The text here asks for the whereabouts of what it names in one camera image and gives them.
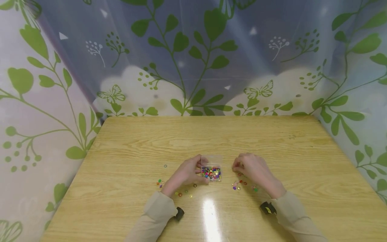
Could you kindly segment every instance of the wooden table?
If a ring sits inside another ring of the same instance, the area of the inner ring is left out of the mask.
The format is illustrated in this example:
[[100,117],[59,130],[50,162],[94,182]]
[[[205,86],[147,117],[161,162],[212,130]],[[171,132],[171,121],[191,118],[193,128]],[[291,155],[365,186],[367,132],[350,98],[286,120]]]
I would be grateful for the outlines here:
[[261,190],[233,190],[244,152],[266,158],[330,241],[387,240],[387,207],[313,117],[218,116],[108,118],[42,241],[122,241],[157,180],[196,154],[223,156],[222,181],[181,188],[185,215],[158,241],[293,241],[260,211]]

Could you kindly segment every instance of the plastic container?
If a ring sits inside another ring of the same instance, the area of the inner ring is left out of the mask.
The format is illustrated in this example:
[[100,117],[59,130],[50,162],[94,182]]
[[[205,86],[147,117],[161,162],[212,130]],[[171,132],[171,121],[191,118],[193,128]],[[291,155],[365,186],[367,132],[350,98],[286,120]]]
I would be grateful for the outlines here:
[[213,182],[220,182],[222,180],[221,164],[221,155],[203,154],[201,160],[202,177]]

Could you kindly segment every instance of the white triangle print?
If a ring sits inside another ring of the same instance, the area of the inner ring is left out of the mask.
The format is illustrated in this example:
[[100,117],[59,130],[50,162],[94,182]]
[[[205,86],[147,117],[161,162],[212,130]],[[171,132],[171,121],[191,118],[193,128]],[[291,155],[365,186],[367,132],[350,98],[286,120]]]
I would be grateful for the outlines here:
[[256,34],[257,34],[257,30],[255,29],[255,27],[251,28],[249,34],[250,34],[250,35],[256,35]]
[[59,38],[60,39],[68,39],[68,37],[65,36],[64,34],[62,34],[61,32],[59,32]]
[[101,13],[102,13],[104,18],[106,18],[108,16],[108,13],[103,9],[101,9]]

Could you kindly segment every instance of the fabric backdrop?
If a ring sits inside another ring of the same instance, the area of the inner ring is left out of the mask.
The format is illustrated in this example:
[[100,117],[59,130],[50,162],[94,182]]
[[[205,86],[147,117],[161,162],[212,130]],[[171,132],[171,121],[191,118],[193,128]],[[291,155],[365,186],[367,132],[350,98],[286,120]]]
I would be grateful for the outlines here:
[[315,115],[387,203],[386,6],[0,0],[0,242],[39,239],[109,116]]

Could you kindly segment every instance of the sleeve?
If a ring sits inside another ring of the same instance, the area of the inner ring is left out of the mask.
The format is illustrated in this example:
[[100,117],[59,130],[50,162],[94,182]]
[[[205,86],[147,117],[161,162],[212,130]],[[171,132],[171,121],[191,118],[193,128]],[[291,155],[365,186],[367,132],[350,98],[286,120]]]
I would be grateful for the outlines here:
[[271,200],[277,210],[278,223],[290,232],[297,242],[327,242],[321,231],[306,215],[299,199],[291,192]]
[[161,192],[155,192],[124,242],[156,242],[169,219],[176,214],[173,200]]

